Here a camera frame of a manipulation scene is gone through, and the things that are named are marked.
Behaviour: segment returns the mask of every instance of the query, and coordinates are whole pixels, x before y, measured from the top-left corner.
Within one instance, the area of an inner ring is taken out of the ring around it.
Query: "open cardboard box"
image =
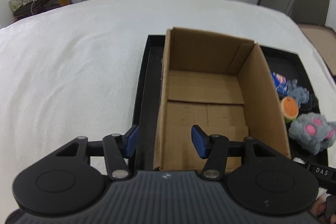
[[[191,127],[230,141],[258,138],[290,158],[279,98],[265,57],[253,41],[228,35],[167,30],[153,167],[201,170]],[[226,171],[240,166],[228,158]]]

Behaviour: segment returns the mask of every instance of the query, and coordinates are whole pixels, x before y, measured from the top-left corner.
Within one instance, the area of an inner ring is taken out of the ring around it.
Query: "gray plush toy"
[[[328,123],[323,115],[313,112],[302,114],[292,122],[288,136],[316,155],[334,144],[336,122]]]

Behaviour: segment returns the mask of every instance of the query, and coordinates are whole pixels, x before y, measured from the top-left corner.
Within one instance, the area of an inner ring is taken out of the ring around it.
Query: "blue snack package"
[[[287,82],[286,78],[275,72],[272,72],[272,78],[273,78],[276,91],[279,94],[282,94],[283,96],[287,96],[288,91],[287,91],[287,86],[286,86],[286,82]]]

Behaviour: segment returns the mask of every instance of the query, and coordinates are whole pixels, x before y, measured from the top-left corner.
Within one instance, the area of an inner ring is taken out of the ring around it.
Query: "white fabric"
[[[0,223],[17,208],[11,184],[22,169],[76,136],[126,132],[147,35],[173,26],[298,53],[321,112],[336,121],[323,60],[280,12],[227,0],[90,0],[52,10],[0,30]],[[333,167],[335,155],[329,149]]]

